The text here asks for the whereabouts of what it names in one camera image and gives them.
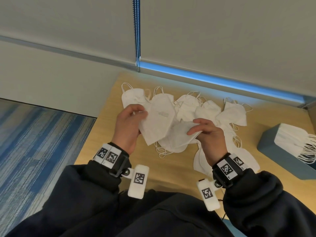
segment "person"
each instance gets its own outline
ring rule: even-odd
[[[133,153],[140,135],[138,125],[147,112],[129,105],[118,116],[111,144]],[[197,136],[213,166],[227,154],[220,128],[206,119],[188,135]],[[7,236],[233,236],[215,211],[182,193],[149,190],[143,199],[119,193],[121,179],[90,160],[87,165],[65,167],[41,211],[26,218]],[[246,236],[316,236],[316,216],[283,190],[280,180],[252,169],[233,179],[223,198],[231,223]]]

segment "gray-blue storage box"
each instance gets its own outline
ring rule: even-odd
[[[274,143],[279,127],[280,124],[263,132],[257,146],[258,151],[299,179],[316,179],[316,163],[308,165]]]

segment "floor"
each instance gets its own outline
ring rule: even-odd
[[[0,99],[0,236],[39,211],[92,117]]]

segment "white wrist-mounted tracker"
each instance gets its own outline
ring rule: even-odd
[[[109,144],[103,144],[93,158],[94,161],[109,169],[109,174],[114,177],[124,176],[131,179],[128,196],[142,199],[147,183],[149,167],[137,165],[135,169],[129,168],[129,155]]]
[[[202,179],[197,182],[197,187],[208,211],[220,208],[215,191],[221,187],[231,187],[233,185],[232,179],[238,175],[243,175],[243,171],[247,168],[248,166],[237,155],[227,153],[221,161],[213,166],[213,181]]]

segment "screw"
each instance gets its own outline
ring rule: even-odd
[[[214,185],[215,185],[216,188],[221,188],[222,187],[222,185],[218,182],[218,180],[215,181]]]
[[[125,169],[125,171],[123,171],[122,175],[128,176],[130,174],[130,170],[129,169]]]

